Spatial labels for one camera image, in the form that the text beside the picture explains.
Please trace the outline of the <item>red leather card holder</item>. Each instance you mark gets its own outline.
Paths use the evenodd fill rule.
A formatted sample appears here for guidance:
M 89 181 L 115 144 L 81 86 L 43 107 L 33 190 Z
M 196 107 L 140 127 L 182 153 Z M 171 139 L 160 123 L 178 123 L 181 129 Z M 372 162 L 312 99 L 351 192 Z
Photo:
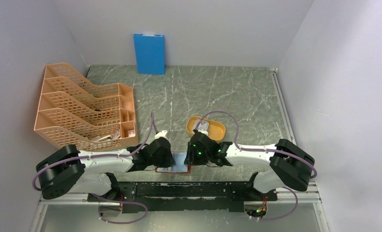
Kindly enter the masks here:
M 191 167 L 185 164 L 187 153 L 186 152 L 172 152 L 172 157 L 174 159 L 174 164 L 168 168 L 158 167 L 155 172 L 157 173 L 167 173 L 167 174 L 189 174 Z

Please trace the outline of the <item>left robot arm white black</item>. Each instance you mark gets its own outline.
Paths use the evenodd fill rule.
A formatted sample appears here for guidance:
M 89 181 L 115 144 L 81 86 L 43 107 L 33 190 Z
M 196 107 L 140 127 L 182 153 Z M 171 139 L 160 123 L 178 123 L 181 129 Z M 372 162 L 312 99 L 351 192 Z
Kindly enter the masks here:
M 120 194 L 115 175 L 144 171 L 149 166 L 168 168 L 175 164 L 170 142 L 157 138 L 117 151 L 93 152 L 66 145 L 36 165 L 33 188 L 45 200 L 67 193 L 89 193 L 113 201 Z

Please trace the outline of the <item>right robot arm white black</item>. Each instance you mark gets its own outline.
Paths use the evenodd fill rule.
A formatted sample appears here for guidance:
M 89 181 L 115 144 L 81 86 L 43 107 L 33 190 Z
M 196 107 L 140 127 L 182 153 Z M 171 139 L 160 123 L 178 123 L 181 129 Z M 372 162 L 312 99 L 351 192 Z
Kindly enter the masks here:
M 256 165 L 264 172 L 252 175 L 247 195 L 259 200 L 265 193 L 288 187 L 306 191 L 315 177 L 315 159 L 287 139 L 271 145 L 239 145 L 236 142 L 216 142 L 197 132 L 188 143 L 184 163 L 191 166 L 213 163 L 217 167 Z

